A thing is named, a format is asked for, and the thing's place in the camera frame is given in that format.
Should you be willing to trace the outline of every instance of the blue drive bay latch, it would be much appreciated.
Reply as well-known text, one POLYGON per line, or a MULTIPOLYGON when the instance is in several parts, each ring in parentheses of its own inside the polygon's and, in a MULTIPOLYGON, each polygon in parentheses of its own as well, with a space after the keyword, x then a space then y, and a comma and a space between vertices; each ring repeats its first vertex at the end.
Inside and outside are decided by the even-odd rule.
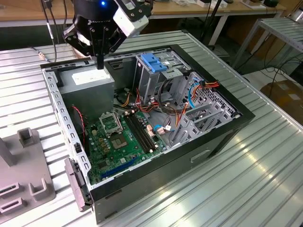
POLYGON ((153 72, 161 72, 167 70, 167 67, 163 65, 159 61, 159 58, 157 58, 152 53, 141 54, 141 58, 153 72))

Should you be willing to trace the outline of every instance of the robotic arm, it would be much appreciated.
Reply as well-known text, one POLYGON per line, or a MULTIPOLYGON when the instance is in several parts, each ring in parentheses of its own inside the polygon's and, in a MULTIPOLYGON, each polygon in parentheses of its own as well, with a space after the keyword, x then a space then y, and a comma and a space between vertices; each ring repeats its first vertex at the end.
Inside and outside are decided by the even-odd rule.
POLYGON ((73 0, 75 16, 63 32, 67 43, 104 68, 104 56, 148 24, 150 5, 137 0, 73 0))

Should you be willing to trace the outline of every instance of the open computer tower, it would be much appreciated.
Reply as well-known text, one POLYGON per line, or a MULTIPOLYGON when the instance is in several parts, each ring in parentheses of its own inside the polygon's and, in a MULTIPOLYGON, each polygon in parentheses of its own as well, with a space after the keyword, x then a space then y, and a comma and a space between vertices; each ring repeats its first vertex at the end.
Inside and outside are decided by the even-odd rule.
POLYGON ((217 154, 254 117, 178 45, 41 66, 81 211, 97 223, 217 154))

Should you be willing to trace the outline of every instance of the motherboard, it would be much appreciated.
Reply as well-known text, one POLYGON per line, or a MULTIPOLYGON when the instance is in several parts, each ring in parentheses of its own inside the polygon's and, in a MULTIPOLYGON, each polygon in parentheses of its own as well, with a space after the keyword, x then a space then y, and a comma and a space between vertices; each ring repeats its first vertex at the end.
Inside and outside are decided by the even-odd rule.
POLYGON ((109 113, 87 126, 86 130, 91 184, 99 183, 166 149, 141 112, 131 116, 109 113))

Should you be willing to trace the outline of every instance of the slotted aluminum surface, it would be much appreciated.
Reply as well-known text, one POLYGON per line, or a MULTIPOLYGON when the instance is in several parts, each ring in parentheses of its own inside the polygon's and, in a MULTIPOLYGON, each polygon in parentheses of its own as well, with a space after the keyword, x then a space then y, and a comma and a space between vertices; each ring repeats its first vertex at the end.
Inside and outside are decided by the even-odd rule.
POLYGON ((300 52, 303 52, 303 25, 289 18, 261 19, 260 27, 266 29, 276 37, 300 52))
MULTIPOLYGON (((101 224, 117 226, 294 226, 303 220, 302 127, 250 88, 229 66, 181 31, 127 39, 119 51, 179 44, 255 115, 223 151, 101 224)), ((53 48, 39 47, 50 59, 53 48)), ((74 58, 58 47, 59 60, 74 58)), ((1 227, 95 226, 80 213, 64 171, 69 153, 47 96, 40 61, 30 49, 0 52, 0 136, 39 131, 56 198, 1 227)))

